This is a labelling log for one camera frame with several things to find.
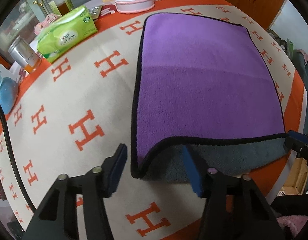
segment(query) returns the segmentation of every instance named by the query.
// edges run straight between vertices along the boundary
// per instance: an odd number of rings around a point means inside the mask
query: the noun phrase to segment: orange h letter
[[[103,130],[100,128],[99,125],[96,125],[95,128],[96,130],[94,132],[92,132],[91,134],[88,133],[84,122],[86,122],[88,119],[93,120],[95,117],[92,113],[92,111],[89,109],[87,111],[87,115],[84,116],[82,119],[80,119],[77,123],[73,124],[73,125],[69,125],[69,131],[71,132],[71,134],[74,134],[74,130],[78,127],[80,127],[85,135],[85,138],[81,141],[75,140],[77,147],[80,151],[83,150],[83,146],[88,143],[89,141],[91,141],[92,139],[94,139],[97,135],[99,135],[100,137],[102,137],[104,135]]]
[[[287,72],[288,77],[289,77],[289,76],[291,75],[291,72],[286,68],[286,65],[285,65],[285,64],[284,64],[282,67],[283,67],[284,70]]]
[[[275,89],[276,89],[276,93],[277,95],[279,96],[279,99],[280,99],[280,102],[282,102],[283,98],[284,98],[284,95],[282,92],[279,92],[278,89],[279,89],[279,85],[275,82]]]
[[[79,207],[83,204],[83,198],[79,197],[78,200],[76,201],[76,207]]]
[[[36,173],[34,173],[34,176],[32,176],[31,173],[30,173],[29,168],[32,168],[32,167],[33,167],[33,164],[31,163],[31,160],[29,160],[29,163],[27,164],[27,166],[23,166],[24,172],[27,173],[27,171],[28,171],[28,173],[29,173],[29,179],[27,179],[27,180],[28,180],[30,186],[31,186],[32,182],[34,182],[35,180],[38,180]]]
[[[35,118],[37,118],[37,122],[38,122],[38,125],[33,128],[34,134],[36,134],[36,131],[38,130],[39,127],[41,127],[43,124],[47,123],[46,116],[44,116],[42,121],[40,121],[40,119],[39,119],[39,113],[44,112],[44,111],[45,111],[44,106],[41,105],[41,108],[38,110],[38,112],[31,116],[31,122],[34,122]]]
[[[222,20],[222,21],[225,21],[225,22],[230,22],[230,19],[228,18],[228,17],[226,17],[226,18],[220,18],[220,20]]]
[[[148,228],[141,230],[141,229],[137,229],[136,231],[141,235],[141,236],[146,236],[147,233],[149,233],[150,231],[156,230],[158,228],[161,228],[163,226],[170,226],[171,223],[166,219],[166,218],[162,218],[161,222],[158,223],[157,225],[153,225],[153,223],[150,221],[150,219],[147,217],[148,214],[152,213],[152,212],[160,212],[161,210],[158,208],[158,206],[156,205],[155,202],[150,204],[150,208],[136,214],[136,215],[126,215],[126,218],[128,219],[128,221],[131,224],[135,223],[135,220],[142,218],[145,223],[148,225]]]
[[[33,211],[31,210],[31,208],[30,208],[27,204],[26,204],[26,208],[28,209],[28,211],[31,211],[31,213],[32,213],[31,216],[33,216],[34,213],[33,213]]]
[[[19,213],[17,210],[15,211],[15,215],[18,218],[19,223],[23,223],[23,220],[19,217]]]
[[[258,37],[259,40],[263,40],[263,37],[258,35],[258,33],[256,31],[252,31],[251,33],[256,35],[256,37]]]
[[[17,109],[17,111],[14,113],[14,117],[17,116],[17,119],[16,119],[16,121],[14,122],[15,126],[16,126],[16,124],[18,123],[19,119],[22,118],[21,113],[20,113],[20,114],[18,113],[20,109],[21,109],[21,105],[19,106],[19,108]]]
[[[15,199],[15,198],[17,198],[17,194],[13,191],[13,184],[11,184],[10,186],[9,186],[9,190],[12,192],[12,197]]]
[[[0,152],[2,152],[3,149],[4,149],[4,146],[2,145],[2,142],[3,142],[3,140],[0,141]]]
[[[267,62],[271,65],[271,63],[274,61],[271,57],[268,57],[267,52],[265,51],[265,49],[261,52],[261,55],[263,57],[267,57]]]
[[[225,13],[226,13],[226,12],[230,12],[230,11],[228,11],[228,10],[225,10],[225,8],[224,8],[224,7],[217,7],[217,6],[216,6],[216,8],[217,8],[217,9],[221,9],[221,10],[222,10],[222,12],[225,12]]]
[[[94,63],[96,67],[100,67],[100,65],[101,65],[102,63],[104,63],[104,62],[107,62],[107,64],[110,66],[109,69],[107,69],[107,70],[105,70],[105,71],[102,70],[102,71],[100,72],[100,74],[102,75],[102,77],[106,77],[107,74],[108,74],[110,71],[112,71],[112,70],[114,70],[114,69],[116,69],[116,68],[118,68],[118,67],[120,67],[120,66],[122,66],[122,65],[127,65],[127,64],[128,64],[128,62],[127,62],[124,58],[121,59],[121,61],[120,61],[118,64],[116,64],[116,65],[111,61],[111,58],[112,58],[112,57],[114,57],[114,56],[119,56],[119,55],[120,55],[120,53],[119,53],[117,50],[115,50],[114,53],[111,54],[109,57],[106,57],[106,58],[102,59],[101,61],[96,61],[96,62]]]
[[[62,65],[64,65],[65,63],[68,63],[68,58],[65,58],[65,60],[60,63],[57,67],[52,69],[52,74],[55,74],[56,70],[59,70],[59,75],[54,77],[54,82],[56,82],[57,78],[59,78],[63,73],[65,73],[67,70],[71,70],[71,66],[68,65],[67,68],[65,68],[65,70],[62,69]]]
[[[276,47],[276,44],[275,44],[275,42],[273,42],[273,43],[271,43],[274,47]],[[278,48],[278,47],[276,47],[276,50],[278,51],[278,52],[280,52],[280,48]]]
[[[122,27],[119,27],[119,28],[120,28],[122,31],[125,30],[125,29],[128,28],[128,27],[132,28],[132,29],[133,29],[132,31],[127,31],[127,32],[126,32],[128,35],[131,35],[133,32],[138,31],[138,30],[141,30],[141,29],[143,28],[143,26],[140,27],[140,28],[137,28],[137,27],[134,26],[135,24],[140,24],[140,22],[139,22],[139,21],[135,21],[134,23],[131,23],[131,24],[129,24],[129,25],[122,26]]]
[[[181,9],[181,11],[182,11],[182,12],[189,12],[189,14],[191,14],[191,15],[200,15],[200,14],[201,14],[200,12],[195,13],[195,12],[194,12],[195,9],[193,9],[193,8]]]
[[[245,17],[242,16],[242,18],[245,19],[245,20],[247,20],[247,22],[248,22],[249,24],[253,23],[252,21],[249,21],[248,18],[247,18],[246,16],[245,16]]]
[[[2,175],[2,169],[0,168],[0,180],[3,181],[4,180],[4,176]]]

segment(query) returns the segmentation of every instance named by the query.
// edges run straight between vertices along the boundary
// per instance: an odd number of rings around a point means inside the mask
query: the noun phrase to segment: glass bottle
[[[4,114],[8,114],[17,98],[18,84],[9,77],[2,77],[0,71],[0,105]]]
[[[65,15],[73,10],[74,6],[71,0],[47,0],[54,14]]]

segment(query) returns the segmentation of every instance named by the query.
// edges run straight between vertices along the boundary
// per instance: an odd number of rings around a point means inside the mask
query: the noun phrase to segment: black cable
[[[15,177],[16,177],[17,183],[20,187],[21,193],[23,194],[23,196],[24,196],[28,206],[32,210],[32,212],[35,213],[36,207],[34,206],[33,202],[31,201],[31,199],[30,199],[30,197],[29,197],[29,195],[28,195],[28,193],[25,189],[24,183],[21,180],[21,177],[20,177],[20,174],[19,174],[19,171],[18,171],[18,168],[17,168],[15,156],[14,156],[13,151],[12,151],[12,143],[10,141],[7,121],[6,121],[6,118],[5,118],[5,115],[4,115],[4,111],[1,108],[1,105],[0,105],[0,121],[1,121],[1,125],[3,127],[4,137],[5,137],[5,141],[6,141],[9,160],[10,160],[10,163],[12,165],[12,170],[15,174]]]

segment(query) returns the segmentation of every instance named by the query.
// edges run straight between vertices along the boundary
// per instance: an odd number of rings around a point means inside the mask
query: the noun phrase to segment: towel
[[[277,222],[279,223],[280,227],[282,229],[288,227],[293,238],[295,238],[301,231],[307,220],[308,216],[286,216],[277,218]]]
[[[275,84],[245,27],[175,13],[146,19],[132,110],[134,177],[143,178],[158,158],[155,176],[146,179],[187,181],[176,147],[182,144],[240,174],[285,155],[284,137]]]

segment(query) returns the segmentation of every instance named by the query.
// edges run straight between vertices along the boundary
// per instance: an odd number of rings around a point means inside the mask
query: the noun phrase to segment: silver can
[[[31,73],[41,63],[41,58],[21,36],[15,39],[8,52],[28,73]]]

